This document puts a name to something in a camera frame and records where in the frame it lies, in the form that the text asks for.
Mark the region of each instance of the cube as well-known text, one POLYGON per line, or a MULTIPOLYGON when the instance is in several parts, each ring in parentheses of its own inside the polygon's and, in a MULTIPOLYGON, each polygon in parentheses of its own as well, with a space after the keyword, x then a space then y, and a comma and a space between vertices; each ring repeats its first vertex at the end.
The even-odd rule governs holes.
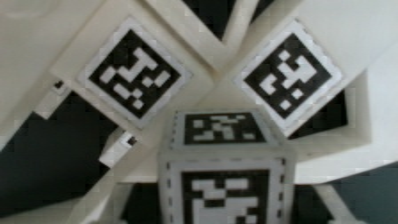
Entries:
POLYGON ((213 80, 140 1, 103 3, 51 73, 137 141, 156 146, 167 114, 192 108, 213 80))
POLYGON ((160 151, 163 223, 288 223, 293 152, 256 110, 178 112, 160 151))

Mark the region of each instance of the white border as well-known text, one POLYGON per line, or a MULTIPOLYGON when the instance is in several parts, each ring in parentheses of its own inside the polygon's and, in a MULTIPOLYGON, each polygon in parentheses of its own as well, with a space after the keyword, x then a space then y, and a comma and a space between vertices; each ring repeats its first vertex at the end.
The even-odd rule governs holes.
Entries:
POLYGON ((172 223, 183 223, 183 196, 181 196, 181 172, 183 171, 222 171, 236 170, 245 171, 252 169, 270 171, 270 181, 268 181, 268 211, 266 211, 266 223, 281 223, 282 217, 277 217, 277 210, 284 208, 284 200, 279 201, 279 193, 284 192, 284 183, 281 183, 281 176, 286 173, 286 166, 282 166, 279 158, 259 158, 245 160, 206 160, 206 161, 171 161, 171 169, 167 170, 167 182, 171 182, 171 187, 165 184, 167 191, 167 202, 172 202, 172 206, 167 207, 167 219, 172 216, 172 223))
POLYGON ((254 99, 256 104, 261 104, 265 106, 265 110, 270 114, 270 117, 272 117, 272 119, 277 123, 277 126, 279 126, 281 131, 282 131, 286 136, 293 133, 293 131, 297 130, 300 125, 306 123, 306 120, 309 119, 311 115, 316 113, 316 111, 323 107, 323 103, 320 101, 323 99, 327 99, 327 97, 329 97, 327 92, 330 91, 336 84, 339 83, 341 78, 343 78, 343 74, 341 74, 341 71, 339 71, 338 67, 332 64, 330 58, 327 57, 327 55, 323 53, 323 50, 314 43, 313 37, 306 32, 306 28, 304 28, 302 24, 298 23, 297 20, 293 20, 288 27, 279 32, 279 35, 275 36, 275 38, 272 38, 272 41, 268 42, 266 46, 263 47, 263 49, 261 49, 258 55, 254 56, 252 60, 249 61, 249 64, 243 68, 243 71, 242 71, 242 73, 240 73, 240 75, 234 79, 234 83, 242 87, 242 89, 243 89, 247 95, 250 96, 250 98, 254 99), (313 53, 313 56, 314 56, 316 60, 320 61, 320 64, 322 64, 325 70, 330 73, 332 78, 327 80, 320 89, 316 90, 316 92, 309 96, 307 100, 304 101, 302 105, 297 107, 297 109, 295 109, 293 113, 290 114, 288 118, 284 119, 279 116, 275 110, 272 109, 268 103, 261 99, 258 93, 252 91, 250 86, 243 82, 243 79, 250 75, 252 70, 258 68, 265 58, 272 54, 277 46, 281 45, 281 43, 284 42, 284 40, 286 40, 286 38, 291 34, 297 35, 297 37, 302 41, 302 44, 307 47, 307 50, 313 53))
POLYGON ((268 125, 261 119, 261 115, 256 110, 213 110, 213 111, 183 111, 178 112, 176 114, 176 120, 174 120, 174 130, 172 130, 172 139, 171 139, 171 148, 176 150, 181 149, 203 149, 208 148, 208 144, 197 144, 197 145, 185 145, 183 140, 185 140, 185 118, 187 115, 194 114, 213 114, 213 113, 250 113, 252 118, 258 124, 258 128, 265 137, 266 142, 247 142, 247 143, 222 143, 222 144, 211 144, 211 148, 227 148, 227 149, 242 149, 242 147, 256 147, 256 149, 261 146, 277 146, 277 140, 270 132, 268 125))
POLYGON ((112 37, 108 38, 107 44, 101 47, 96 56, 85 66, 85 69, 78 75, 78 81, 83 85, 85 88, 91 89, 91 91, 94 92, 94 94, 99 96, 99 98, 103 99, 103 101, 108 103, 108 105, 112 106, 112 108, 119 111, 119 113, 124 115, 124 117, 128 118, 128 120, 133 122, 135 126, 139 128, 144 128, 144 126, 147 125, 151 118, 156 116, 156 112, 162 109, 162 107, 165 106, 171 97, 176 95, 179 88, 183 86, 183 84, 187 83, 187 80, 192 77, 192 73, 187 71, 179 61, 174 59, 174 57, 171 56, 172 54, 167 52, 163 46, 160 45, 160 42, 156 41, 156 39, 153 38, 151 34, 146 32, 137 20, 133 19, 133 17, 128 17, 128 19, 124 20, 112 37), (142 38, 142 41, 146 42, 146 44, 151 46, 155 52, 158 53, 160 57, 163 58, 163 60, 167 61, 169 65, 172 66, 172 68, 176 69, 181 77, 176 81, 176 83, 172 84, 169 90, 163 93, 163 96, 160 97, 149 111, 146 112, 146 115, 142 118, 137 118, 137 116, 131 114, 131 112, 124 109, 124 107, 121 106, 119 102, 114 100, 114 98, 108 96, 107 92, 99 89, 99 87, 92 84, 92 82, 89 81, 89 77, 92 75, 92 72, 105 60, 105 57, 108 56, 115 45, 119 44, 119 41, 128 33, 128 31, 133 30, 135 34, 139 35, 139 37, 142 38))

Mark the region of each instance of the gray surface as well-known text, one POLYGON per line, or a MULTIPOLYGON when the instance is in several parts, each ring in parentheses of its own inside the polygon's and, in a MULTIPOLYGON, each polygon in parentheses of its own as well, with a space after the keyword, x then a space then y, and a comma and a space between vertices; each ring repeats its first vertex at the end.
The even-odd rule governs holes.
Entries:
POLYGON ((368 224, 398 223, 398 163, 332 182, 352 213, 368 224))

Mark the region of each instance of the black square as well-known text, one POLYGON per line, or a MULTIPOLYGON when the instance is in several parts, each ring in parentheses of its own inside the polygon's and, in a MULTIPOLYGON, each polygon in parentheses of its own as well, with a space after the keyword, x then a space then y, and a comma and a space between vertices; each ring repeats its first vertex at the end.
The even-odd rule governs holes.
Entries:
POLYGON ((300 108, 329 79, 332 79, 332 75, 300 38, 291 34, 243 79, 284 119, 300 108))
POLYGON ((220 217, 233 217, 234 224, 240 224, 249 217, 249 219, 254 219, 254 223, 250 224, 265 224, 268 179, 268 170, 183 172, 181 194, 185 224, 194 224, 194 219, 199 220, 201 217, 206 217, 206 213, 215 213, 220 217), (211 191, 224 192, 224 197, 220 194, 211 195, 211 191))
POLYGON ((252 113, 187 114, 185 145, 265 142, 252 113))
POLYGON ((89 80, 139 119, 179 78, 179 72, 130 29, 89 80))

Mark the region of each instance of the white cube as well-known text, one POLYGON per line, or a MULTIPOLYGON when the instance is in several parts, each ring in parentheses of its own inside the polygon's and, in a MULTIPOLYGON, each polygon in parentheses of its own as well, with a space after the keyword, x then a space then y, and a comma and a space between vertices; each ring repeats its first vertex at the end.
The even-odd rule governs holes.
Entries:
POLYGON ((293 165, 254 110, 179 112, 160 151, 163 222, 288 223, 293 165))

